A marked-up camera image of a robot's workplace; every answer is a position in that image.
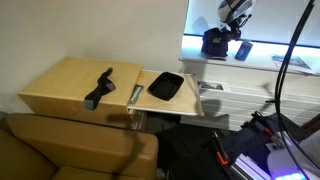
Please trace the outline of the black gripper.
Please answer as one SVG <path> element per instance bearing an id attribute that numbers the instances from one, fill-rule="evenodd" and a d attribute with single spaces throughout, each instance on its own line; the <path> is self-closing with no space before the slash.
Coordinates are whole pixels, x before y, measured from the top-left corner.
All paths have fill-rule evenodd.
<path id="1" fill-rule="evenodd" d="M 228 41 L 239 40 L 241 37 L 241 28 L 247 23 L 250 18 L 251 14 L 240 15 L 238 18 L 230 22 L 226 27 L 221 28 L 220 32 Z"/>

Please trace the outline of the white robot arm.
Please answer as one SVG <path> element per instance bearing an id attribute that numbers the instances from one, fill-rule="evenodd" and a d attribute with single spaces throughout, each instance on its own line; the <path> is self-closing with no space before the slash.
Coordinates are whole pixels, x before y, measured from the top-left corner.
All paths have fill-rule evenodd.
<path id="1" fill-rule="evenodd" d="M 218 7 L 219 21 L 229 27 L 234 39 L 241 37 L 241 28 L 252 17 L 252 10 L 258 0 L 223 0 Z"/>

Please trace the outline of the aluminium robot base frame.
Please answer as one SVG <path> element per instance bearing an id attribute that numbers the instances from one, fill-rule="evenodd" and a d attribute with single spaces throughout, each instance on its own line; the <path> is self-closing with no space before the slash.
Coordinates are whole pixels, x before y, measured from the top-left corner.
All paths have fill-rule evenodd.
<path id="1" fill-rule="evenodd" d="M 287 153 L 281 136 L 268 129 L 242 130 L 228 140 L 230 170 L 244 180 L 301 180 L 304 176 Z"/>

